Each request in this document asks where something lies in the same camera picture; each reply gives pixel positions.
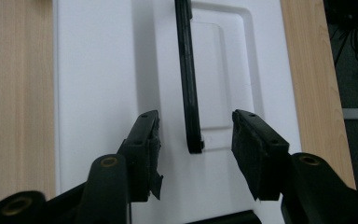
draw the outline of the light wood grain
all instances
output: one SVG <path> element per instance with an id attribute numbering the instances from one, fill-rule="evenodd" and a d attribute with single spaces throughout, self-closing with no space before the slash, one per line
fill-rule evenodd
<path id="1" fill-rule="evenodd" d="M 52 5 L 0 0 L 0 200 L 54 195 Z"/>
<path id="2" fill-rule="evenodd" d="M 281 0 L 304 152 L 355 188 L 323 0 Z"/>

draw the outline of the black cable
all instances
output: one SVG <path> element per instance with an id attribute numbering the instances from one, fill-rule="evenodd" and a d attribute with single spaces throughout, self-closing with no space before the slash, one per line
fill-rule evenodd
<path id="1" fill-rule="evenodd" d="M 351 48 L 354 51 L 355 60 L 358 62 L 358 28 L 352 30 L 351 32 Z"/>
<path id="2" fill-rule="evenodd" d="M 335 32 L 331 35 L 330 41 L 334 38 L 334 36 L 336 35 L 336 33 L 337 33 L 338 30 L 339 30 L 339 27 L 337 27 L 337 29 L 335 30 Z"/>
<path id="3" fill-rule="evenodd" d="M 338 63 L 339 57 L 341 57 L 342 50 L 343 50 L 344 47 L 345 47 L 345 43 L 347 42 L 347 39 L 348 39 L 348 37 L 350 36 L 350 33 L 351 33 L 351 32 L 347 32 L 347 33 L 346 33 L 345 39 L 344 39 L 344 41 L 342 42 L 341 47 L 339 47 L 338 55 L 337 55 L 336 59 L 334 60 L 334 66 L 335 66 L 335 67 L 337 67 L 337 63 Z"/>

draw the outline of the screw hole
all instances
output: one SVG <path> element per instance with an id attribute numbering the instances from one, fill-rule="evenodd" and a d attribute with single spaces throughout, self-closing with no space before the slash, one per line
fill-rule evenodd
<path id="1" fill-rule="evenodd" d="M 32 203 L 32 198 L 29 197 L 19 197 L 10 201 L 3 209 L 2 214 L 7 217 L 11 217 L 21 213 L 26 208 L 28 208 Z"/>
<path id="2" fill-rule="evenodd" d="M 302 156 L 300 157 L 300 160 L 305 162 L 308 165 L 319 165 L 321 164 L 318 160 L 310 157 L 310 156 Z"/>
<path id="3" fill-rule="evenodd" d="M 117 164 L 117 159 L 115 157 L 108 157 L 101 161 L 101 166 L 111 167 Z"/>

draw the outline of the black rubber bar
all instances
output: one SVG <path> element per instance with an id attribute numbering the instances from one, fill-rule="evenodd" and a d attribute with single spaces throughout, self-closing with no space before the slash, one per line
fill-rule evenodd
<path id="1" fill-rule="evenodd" d="M 190 153 L 201 153 L 204 148 L 204 142 L 200 131 L 199 103 L 197 99 L 193 46 L 191 42 L 191 2 L 189 0 L 175 0 L 175 11 L 182 76 L 183 104 L 185 107 L 187 146 Z"/>

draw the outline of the white plastic board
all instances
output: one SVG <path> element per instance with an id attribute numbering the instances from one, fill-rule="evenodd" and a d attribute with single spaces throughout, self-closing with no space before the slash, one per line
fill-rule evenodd
<path id="1" fill-rule="evenodd" d="M 57 191 L 86 181 L 116 153 L 138 115 L 157 109 L 161 201 L 132 204 L 133 223 L 186 223 L 254 209 L 230 151 L 234 109 L 255 112 L 300 151 L 279 0 L 192 1 L 192 39 L 205 150 L 186 148 L 173 0 L 55 1 Z"/>

